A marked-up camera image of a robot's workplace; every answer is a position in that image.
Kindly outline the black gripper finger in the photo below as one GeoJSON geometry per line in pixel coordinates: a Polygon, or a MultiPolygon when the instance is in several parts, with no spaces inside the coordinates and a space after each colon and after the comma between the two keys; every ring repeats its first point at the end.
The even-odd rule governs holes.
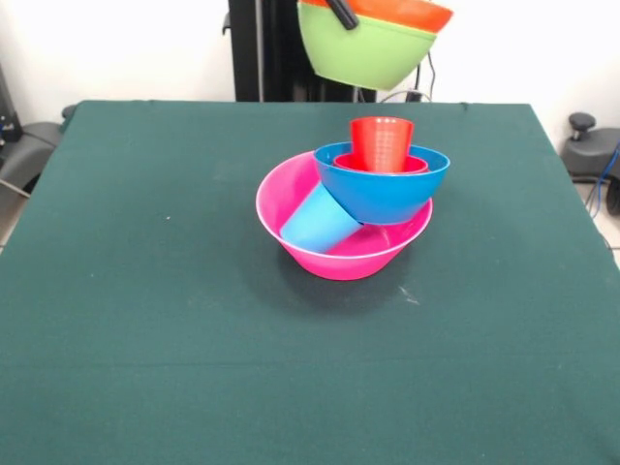
{"type": "Polygon", "coordinates": [[[354,30],[359,20],[347,0],[327,0],[327,4],[346,30],[354,30]]]}

